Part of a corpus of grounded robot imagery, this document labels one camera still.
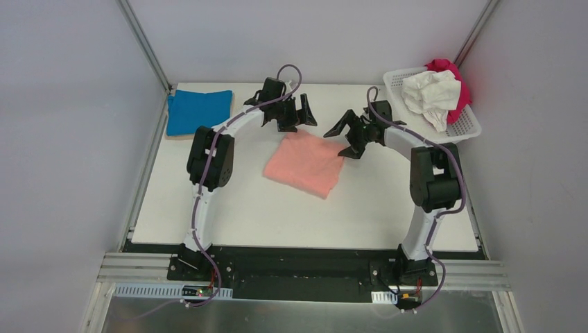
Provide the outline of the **salmon pink t shirt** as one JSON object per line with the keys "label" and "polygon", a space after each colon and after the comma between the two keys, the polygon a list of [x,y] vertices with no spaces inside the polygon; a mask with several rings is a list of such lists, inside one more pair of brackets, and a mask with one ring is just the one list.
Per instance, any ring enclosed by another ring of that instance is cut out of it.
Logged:
{"label": "salmon pink t shirt", "polygon": [[344,162],[339,153],[344,147],[304,130],[288,133],[263,169],[263,176],[326,199],[338,184]]}

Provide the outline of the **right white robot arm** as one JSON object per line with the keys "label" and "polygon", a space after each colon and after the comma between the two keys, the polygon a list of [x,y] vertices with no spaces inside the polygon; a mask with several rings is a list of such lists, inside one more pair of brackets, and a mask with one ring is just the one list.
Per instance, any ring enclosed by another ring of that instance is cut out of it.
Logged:
{"label": "right white robot arm", "polygon": [[358,160],[369,143],[392,149],[410,162],[409,192],[415,206],[408,233],[398,248],[392,273],[398,280],[427,275],[433,260],[432,243],[440,220],[464,209],[465,184],[455,144],[437,144],[411,130],[403,121],[392,119],[387,101],[372,101],[358,116],[348,110],[325,133],[335,137],[348,128],[347,148],[342,157]]}

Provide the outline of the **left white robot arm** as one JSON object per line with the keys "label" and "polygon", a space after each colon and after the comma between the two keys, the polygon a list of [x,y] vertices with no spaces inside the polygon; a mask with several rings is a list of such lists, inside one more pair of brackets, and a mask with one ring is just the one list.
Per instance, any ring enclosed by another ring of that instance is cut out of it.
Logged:
{"label": "left white robot arm", "polygon": [[271,121],[281,133],[296,133],[299,126],[317,126],[307,94],[295,97],[300,86],[268,77],[263,87],[246,100],[236,115],[212,128],[201,126],[194,136],[187,160],[189,181],[193,185],[193,208],[190,227],[181,243],[178,255],[181,262],[199,270],[201,262],[217,269],[217,263],[207,252],[211,241],[206,235],[212,220],[211,202],[222,187],[228,184],[234,170],[234,151],[237,135],[253,126],[262,127]]}

